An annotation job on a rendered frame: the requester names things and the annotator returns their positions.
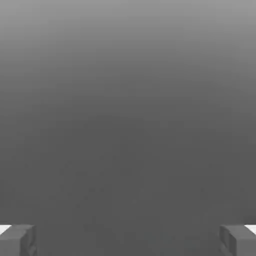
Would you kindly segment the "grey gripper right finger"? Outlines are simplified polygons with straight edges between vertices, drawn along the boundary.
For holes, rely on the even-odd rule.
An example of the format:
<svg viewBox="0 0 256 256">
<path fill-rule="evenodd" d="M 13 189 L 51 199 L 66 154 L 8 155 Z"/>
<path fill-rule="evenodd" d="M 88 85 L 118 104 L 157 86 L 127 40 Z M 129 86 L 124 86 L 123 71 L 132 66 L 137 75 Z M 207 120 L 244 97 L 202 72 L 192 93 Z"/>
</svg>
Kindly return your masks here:
<svg viewBox="0 0 256 256">
<path fill-rule="evenodd" d="M 256 224 L 221 225 L 221 256 L 256 256 Z"/>
</svg>

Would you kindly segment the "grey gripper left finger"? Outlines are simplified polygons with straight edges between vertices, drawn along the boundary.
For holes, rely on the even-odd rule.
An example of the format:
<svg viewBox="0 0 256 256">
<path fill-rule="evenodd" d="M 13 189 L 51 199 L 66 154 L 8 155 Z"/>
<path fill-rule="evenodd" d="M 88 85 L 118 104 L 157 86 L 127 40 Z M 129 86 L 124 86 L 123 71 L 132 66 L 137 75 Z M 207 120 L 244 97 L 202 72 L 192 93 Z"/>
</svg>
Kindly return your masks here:
<svg viewBox="0 0 256 256">
<path fill-rule="evenodd" d="M 38 256 L 35 225 L 5 225 L 3 230 L 0 232 L 0 256 Z"/>
</svg>

